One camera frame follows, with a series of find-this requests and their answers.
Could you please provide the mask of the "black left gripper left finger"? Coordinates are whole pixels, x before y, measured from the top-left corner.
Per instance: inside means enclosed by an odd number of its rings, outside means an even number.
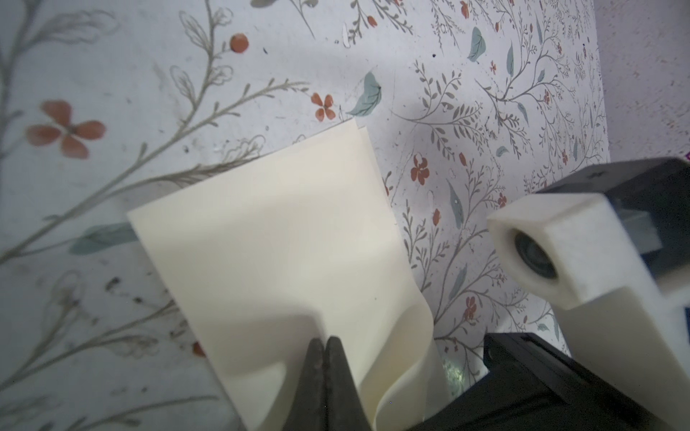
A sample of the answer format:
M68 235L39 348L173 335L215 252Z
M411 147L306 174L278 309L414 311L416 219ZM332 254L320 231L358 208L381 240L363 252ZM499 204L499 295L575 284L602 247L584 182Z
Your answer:
M298 386L283 431L326 429L325 347L321 339L309 342Z

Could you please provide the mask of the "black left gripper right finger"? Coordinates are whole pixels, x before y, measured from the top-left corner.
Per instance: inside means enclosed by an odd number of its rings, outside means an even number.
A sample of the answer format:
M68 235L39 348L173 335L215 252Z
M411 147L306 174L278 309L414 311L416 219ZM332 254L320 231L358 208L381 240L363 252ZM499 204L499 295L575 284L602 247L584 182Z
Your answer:
M325 349L326 422L330 431L371 430L341 340L330 337Z

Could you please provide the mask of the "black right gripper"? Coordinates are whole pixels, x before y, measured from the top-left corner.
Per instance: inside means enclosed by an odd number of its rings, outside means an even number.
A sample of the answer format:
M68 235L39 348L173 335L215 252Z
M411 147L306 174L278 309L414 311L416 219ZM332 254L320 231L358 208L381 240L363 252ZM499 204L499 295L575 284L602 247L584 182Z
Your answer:
M418 431L668 430L614 386L533 333L488 333L488 373Z

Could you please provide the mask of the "cream square paper sheet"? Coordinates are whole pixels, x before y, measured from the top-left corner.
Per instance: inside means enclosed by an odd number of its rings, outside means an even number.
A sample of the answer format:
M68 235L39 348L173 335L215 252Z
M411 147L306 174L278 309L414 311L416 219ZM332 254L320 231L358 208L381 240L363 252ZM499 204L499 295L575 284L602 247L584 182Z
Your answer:
M278 430L309 341L341 340L366 418L450 402L368 132L347 121L129 212L249 430Z

